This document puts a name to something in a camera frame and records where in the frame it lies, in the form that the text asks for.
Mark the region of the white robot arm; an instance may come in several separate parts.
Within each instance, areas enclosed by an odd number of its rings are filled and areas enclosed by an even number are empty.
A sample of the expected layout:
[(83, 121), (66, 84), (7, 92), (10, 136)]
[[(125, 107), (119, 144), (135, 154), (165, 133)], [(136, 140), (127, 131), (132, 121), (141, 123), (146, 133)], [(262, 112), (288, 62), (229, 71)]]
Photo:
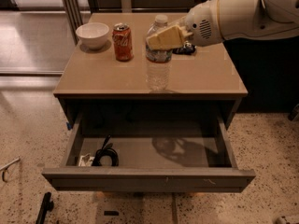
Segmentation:
[(272, 40), (299, 31), (299, 0), (209, 0), (146, 39), (151, 49), (198, 47), (235, 38)]

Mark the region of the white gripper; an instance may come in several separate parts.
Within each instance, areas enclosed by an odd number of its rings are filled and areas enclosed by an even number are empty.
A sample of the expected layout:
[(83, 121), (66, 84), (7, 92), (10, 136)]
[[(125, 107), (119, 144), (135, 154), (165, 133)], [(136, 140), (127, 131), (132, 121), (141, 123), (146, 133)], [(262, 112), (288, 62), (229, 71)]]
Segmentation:
[(219, 26), (219, 0), (208, 0), (193, 7), (185, 18), (185, 24), (186, 27), (171, 25), (150, 35), (146, 39), (149, 48), (180, 48), (188, 38), (197, 47), (215, 45), (223, 41)]

